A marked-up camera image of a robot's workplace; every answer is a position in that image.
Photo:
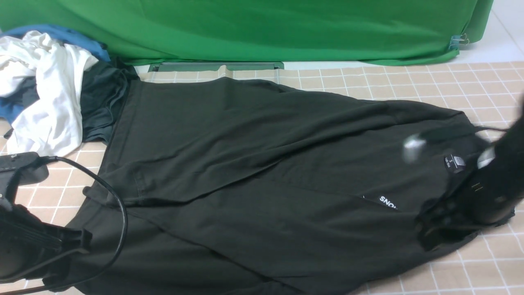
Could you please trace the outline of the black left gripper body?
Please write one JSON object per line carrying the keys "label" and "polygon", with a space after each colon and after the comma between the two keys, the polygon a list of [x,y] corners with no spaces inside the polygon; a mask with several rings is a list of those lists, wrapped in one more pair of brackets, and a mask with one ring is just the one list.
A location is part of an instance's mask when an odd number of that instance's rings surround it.
{"label": "black left gripper body", "polygon": [[64,287],[73,256],[90,252],[93,235],[42,222],[21,205],[0,209],[0,281],[41,279]]}

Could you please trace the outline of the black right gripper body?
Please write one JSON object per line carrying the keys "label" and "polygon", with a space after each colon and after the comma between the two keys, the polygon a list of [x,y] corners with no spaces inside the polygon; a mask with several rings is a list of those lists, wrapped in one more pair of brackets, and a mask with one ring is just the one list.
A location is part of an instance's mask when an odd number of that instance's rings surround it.
{"label": "black right gripper body", "polygon": [[426,251],[458,243],[514,216],[516,178],[474,172],[451,181],[447,191],[426,201],[416,217],[416,234]]}

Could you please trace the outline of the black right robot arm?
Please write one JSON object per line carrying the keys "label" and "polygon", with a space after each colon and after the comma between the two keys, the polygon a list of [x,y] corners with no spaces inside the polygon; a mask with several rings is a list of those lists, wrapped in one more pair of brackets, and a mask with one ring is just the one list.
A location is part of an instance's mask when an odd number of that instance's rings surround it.
{"label": "black right robot arm", "polygon": [[481,230],[505,224],[523,201],[523,115],[494,142],[477,133],[487,126],[441,127],[409,136],[407,163],[442,155],[451,177],[446,191],[422,205],[415,219],[417,239],[426,251],[456,243]]}

